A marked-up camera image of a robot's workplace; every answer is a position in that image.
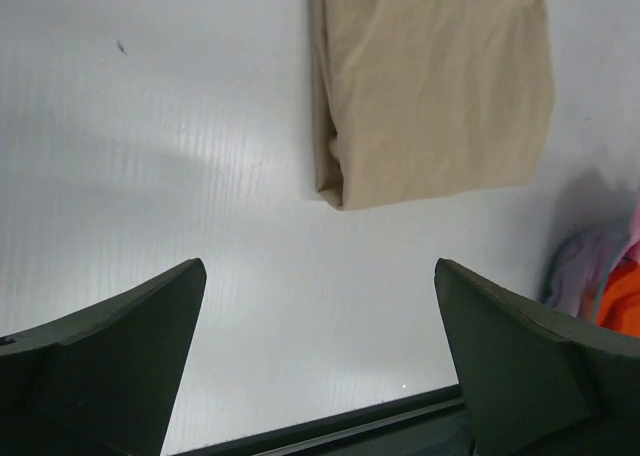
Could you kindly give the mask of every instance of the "black metal edge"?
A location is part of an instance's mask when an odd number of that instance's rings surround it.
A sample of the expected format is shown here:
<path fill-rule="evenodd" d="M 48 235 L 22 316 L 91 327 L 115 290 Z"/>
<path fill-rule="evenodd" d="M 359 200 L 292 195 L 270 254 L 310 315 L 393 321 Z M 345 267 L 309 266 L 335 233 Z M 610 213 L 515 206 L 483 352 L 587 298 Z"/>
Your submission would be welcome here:
<path fill-rule="evenodd" d="M 387 419 L 390 420 L 389 424 L 396 424 L 397 421 L 394 418 L 401 417 L 406 413 L 417 411 L 424 414 L 428 412 L 430 407 L 438 408 L 441 405 L 461 408 L 463 406 L 461 397 L 462 392 L 458 385 L 449 386 L 308 423 L 196 449 L 179 456 L 245 456 L 301 445 L 306 441 L 329 437 L 336 433 L 345 433 L 344 436 L 338 436 L 337 439 L 352 437 L 353 433 L 347 434 L 350 430 Z"/>
<path fill-rule="evenodd" d="M 383 426 L 376 427 L 374 429 L 365 430 L 356 434 L 347 434 L 339 439 L 330 440 L 326 443 L 318 444 L 309 448 L 295 451 L 295 454 L 300 456 L 317 456 L 317 455 L 360 455 L 367 454 L 371 450 L 372 445 L 375 443 L 376 454 L 382 454 L 386 451 L 386 454 L 422 454 L 416 453 L 416 440 L 407 434 L 407 431 L 418 430 L 423 434 L 429 433 L 429 427 L 434 421 L 441 418 L 448 418 L 461 413 L 465 410 L 462 402 L 456 402 L 451 406 L 439 407 L 436 405 L 433 411 L 427 411 L 418 415 L 413 415 L 409 418 L 402 419 L 397 422 L 389 421 Z M 429 455 L 433 452 L 433 441 L 429 441 L 426 445 L 425 442 L 421 442 L 420 451 L 428 451 Z M 472 443 L 469 443 L 467 453 L 472 449 Z M 467 453 L 459 453 L 460 456 L 467 456 Z M 281 454 L 293 454 L 292 452 L 286 452 Z"/>

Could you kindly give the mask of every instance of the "white surface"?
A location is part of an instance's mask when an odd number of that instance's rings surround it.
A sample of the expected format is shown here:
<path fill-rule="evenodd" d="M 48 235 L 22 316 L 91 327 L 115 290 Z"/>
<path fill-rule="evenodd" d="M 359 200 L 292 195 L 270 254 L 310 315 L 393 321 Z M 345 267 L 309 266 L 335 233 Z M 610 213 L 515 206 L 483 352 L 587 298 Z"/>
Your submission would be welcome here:
<path fill-rule="evenodd" d="M 532 296 L 633 204 L 639 5 L 550 0 L 529 187 L 341 214 L 313 196 L 306 0 L 0 0 L 0 334 L 202 257 L 168 454 L 455 383 L 436 259 Z"/>

